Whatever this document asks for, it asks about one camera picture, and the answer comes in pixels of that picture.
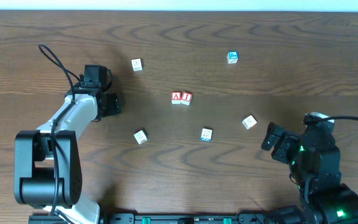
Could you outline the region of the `red letter A block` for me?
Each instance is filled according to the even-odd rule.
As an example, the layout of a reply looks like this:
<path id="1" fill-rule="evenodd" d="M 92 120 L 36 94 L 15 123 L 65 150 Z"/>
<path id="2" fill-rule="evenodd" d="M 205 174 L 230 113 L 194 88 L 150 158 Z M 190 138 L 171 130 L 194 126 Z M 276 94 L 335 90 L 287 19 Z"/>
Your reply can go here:
<path id="1" fill-rule="evenodd" d="M 172 92 L 172 104 L 173 105 L 181 104 L 181 92 L 180 91 Z"/>

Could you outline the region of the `red letter I block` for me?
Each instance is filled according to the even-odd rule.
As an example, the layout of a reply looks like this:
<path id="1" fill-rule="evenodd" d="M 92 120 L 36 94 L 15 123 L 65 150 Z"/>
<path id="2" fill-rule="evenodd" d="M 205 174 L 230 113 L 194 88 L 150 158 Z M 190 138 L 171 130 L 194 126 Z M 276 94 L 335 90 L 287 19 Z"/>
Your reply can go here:
<path id="1" fill-rule="evenodd" d="M 181 104 L 189 106 L 191 103 L 192 96 L 193 96 L 192 93 L 183 92 L 181 95 Z"/>

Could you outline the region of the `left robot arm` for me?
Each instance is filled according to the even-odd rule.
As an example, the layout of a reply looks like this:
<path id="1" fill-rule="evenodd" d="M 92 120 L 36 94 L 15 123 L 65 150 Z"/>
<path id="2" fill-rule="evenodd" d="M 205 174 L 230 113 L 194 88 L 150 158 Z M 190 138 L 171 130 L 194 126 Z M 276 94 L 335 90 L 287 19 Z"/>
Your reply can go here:
<path id="1" fill-rule="evenodd" d="M 35 130 L 15 138 L 14 198 L 45 210 L 29 223 L 108 223 L 100 205 L 82 191 L 78 139 L 91 122 L 119 114 L 110 84 L 78 82 L 60 109 Z"/>

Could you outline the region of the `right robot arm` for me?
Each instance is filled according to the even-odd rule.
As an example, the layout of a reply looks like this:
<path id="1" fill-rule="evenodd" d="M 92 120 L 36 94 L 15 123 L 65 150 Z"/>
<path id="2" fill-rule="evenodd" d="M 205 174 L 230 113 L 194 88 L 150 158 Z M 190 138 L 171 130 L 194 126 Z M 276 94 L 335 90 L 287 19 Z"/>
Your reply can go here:
<path id="1" fill-rule="evenodd" d="M 309 124 L 303 134 L 268 125 L 261 148 L 289 166 L 301 207 L 272 210 L 265 223 L 358 223 L 358 195 L 341 182 L 341 153 L 333 129 L 329 121 Z"/>

